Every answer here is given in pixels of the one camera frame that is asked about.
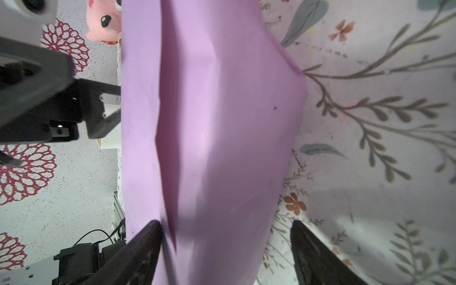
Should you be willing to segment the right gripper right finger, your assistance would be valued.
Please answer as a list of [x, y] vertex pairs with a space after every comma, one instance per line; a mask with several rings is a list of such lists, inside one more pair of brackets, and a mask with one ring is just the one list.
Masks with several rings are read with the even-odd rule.
[[292, 223], [290, 241], [300, 285], [366, 285], [298, 220]]

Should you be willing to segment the pink wrapping paper sheet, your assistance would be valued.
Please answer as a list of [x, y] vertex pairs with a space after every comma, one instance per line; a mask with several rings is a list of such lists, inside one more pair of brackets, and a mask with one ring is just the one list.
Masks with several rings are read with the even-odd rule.
[[251, 285], [306, 98], [258, 1], [122, 3], [127, 236], [165, 233], [156, 285]]

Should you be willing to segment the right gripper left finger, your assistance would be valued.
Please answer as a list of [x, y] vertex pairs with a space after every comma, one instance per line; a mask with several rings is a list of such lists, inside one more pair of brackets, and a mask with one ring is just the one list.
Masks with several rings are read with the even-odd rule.
[[150, 221], [85, 285], [150, 285], [163, 240], [159, 221]]

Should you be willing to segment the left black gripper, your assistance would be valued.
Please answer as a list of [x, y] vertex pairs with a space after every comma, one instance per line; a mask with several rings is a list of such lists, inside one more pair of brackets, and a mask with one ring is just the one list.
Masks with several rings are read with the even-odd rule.
[[107, 115], [101, 99], [120, 97], [121, 87], [87, 79], [72, 83], [74, 63], [69, 55], [1, 38], [1, 56], [38, 69], [1, 89], [2, 144], [78, 140], [78, 124], [83, 121], [88, 138], [101, 139], [121, 122], [121, 111]]

